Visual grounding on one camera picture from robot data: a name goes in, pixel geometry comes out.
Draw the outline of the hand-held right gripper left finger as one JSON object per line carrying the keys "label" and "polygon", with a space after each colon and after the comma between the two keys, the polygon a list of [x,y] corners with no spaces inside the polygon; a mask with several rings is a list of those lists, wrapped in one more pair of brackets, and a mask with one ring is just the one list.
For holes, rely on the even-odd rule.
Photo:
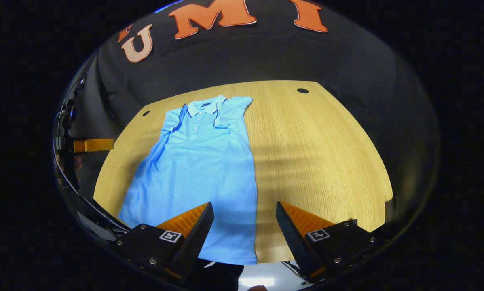
{"label": "hand-held right gripper left finger", "polygon": [[157,226],[139,224],[111,243],[131,266],[167,282],[185,282],[214,220],[209,201]]}

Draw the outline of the dark cloth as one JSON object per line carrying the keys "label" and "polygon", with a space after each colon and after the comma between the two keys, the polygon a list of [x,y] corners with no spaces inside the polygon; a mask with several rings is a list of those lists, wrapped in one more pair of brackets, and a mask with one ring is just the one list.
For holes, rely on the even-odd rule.
{"label": "dark cloth", "polygon": [[238,291],[244,265],[197,259],[185,281],[190,291]]}

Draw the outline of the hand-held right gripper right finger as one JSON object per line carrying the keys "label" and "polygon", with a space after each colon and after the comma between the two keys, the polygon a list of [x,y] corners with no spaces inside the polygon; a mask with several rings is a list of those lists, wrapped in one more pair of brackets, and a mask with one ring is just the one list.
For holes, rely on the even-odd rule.
{"label": "hand-held right gripper right finger", "polygon": [[375,243],[375,236],[355,219],[332,223],[284,201],[277,201],[276,220],[299,275],[309,283],[342,275]]}

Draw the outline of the light blue T-shirt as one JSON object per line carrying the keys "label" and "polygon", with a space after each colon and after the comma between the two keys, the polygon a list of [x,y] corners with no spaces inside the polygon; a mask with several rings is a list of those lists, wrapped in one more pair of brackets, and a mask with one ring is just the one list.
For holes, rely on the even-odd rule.
{"label": "light blue T-shirt", "polygon": [[157,226],[204,203],[214,220],[199,258],[255,265],[257,187],[244,114],[251,97],[219,95],[167,111],[118,214]]}

